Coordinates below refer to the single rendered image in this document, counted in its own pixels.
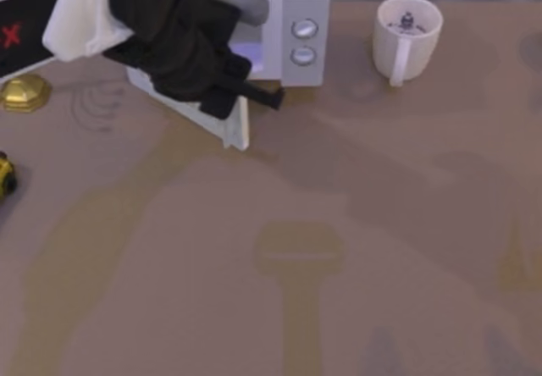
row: table surface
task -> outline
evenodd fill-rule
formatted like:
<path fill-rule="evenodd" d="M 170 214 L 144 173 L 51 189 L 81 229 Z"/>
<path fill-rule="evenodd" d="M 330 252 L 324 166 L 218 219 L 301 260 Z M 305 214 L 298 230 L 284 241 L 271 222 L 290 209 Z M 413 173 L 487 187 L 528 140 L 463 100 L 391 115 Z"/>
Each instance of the table surface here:
<path fill-rule="evenodd" d="M 2 113 L 2 376 L 533 375 L 542 8 L 446 3 L 419 79 L 333 6 L 325 85 L 220 142 L 94 58 Z"/>

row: silver knob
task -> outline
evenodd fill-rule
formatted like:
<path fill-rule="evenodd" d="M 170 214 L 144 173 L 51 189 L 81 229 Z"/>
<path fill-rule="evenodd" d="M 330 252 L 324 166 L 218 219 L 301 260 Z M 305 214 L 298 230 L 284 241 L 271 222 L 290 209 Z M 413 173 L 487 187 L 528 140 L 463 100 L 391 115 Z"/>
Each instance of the silver knob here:
<path fill-rule="evenodd" d="M 310 47 L 299 47 L 291 52 L 291 61 L 302 67 L 316 61 L 316 52 Z"/>
<path fill-rule="evenodd" d="M 298 39 L 310 39 L 318 33 L 318 25 L 314 20 L 305 19 L 295 22 L 292 27 L 292 33 Z"/>

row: cup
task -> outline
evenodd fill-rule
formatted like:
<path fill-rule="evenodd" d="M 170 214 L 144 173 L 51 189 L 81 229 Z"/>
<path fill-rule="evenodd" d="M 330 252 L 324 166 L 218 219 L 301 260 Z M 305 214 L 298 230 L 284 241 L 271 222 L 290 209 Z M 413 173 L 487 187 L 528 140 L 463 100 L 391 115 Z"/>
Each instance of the cup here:
<path fill-rule="evenodd" d="M 399 87 L 422 74 L 439 41 L 444 17 L 427 0 L 385 0 L 377 11 L 373 61 Z"/>

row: mug handle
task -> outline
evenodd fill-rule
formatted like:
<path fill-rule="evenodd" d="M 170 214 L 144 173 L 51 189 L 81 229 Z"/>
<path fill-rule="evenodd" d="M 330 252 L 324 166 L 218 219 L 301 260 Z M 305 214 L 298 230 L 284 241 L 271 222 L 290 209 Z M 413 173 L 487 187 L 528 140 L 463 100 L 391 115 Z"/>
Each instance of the mug handle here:
<path fill-rule="evenodd" d="M 407 71 L 408 58 L 410 57 L 412 41 L 410 39 L 401 38 L 397 44 L 397 52 L 395 53 L 395 63 L 393 72 L 390 77 L 390 85 L 400 87 L 405 80 L 405 72 Z"/>

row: yellow and black toy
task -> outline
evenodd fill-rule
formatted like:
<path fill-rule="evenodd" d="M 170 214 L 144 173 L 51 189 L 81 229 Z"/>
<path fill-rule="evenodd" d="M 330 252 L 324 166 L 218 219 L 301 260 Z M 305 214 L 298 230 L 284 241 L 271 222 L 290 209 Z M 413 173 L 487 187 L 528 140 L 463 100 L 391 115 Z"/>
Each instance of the yellow and black toy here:
<path fill-rule="evenodd" d="M 9 161 L 6 153 L 0 152 L 0 200 L 13 194 L 15 190 L 17 190 L 15 166 Z"/>

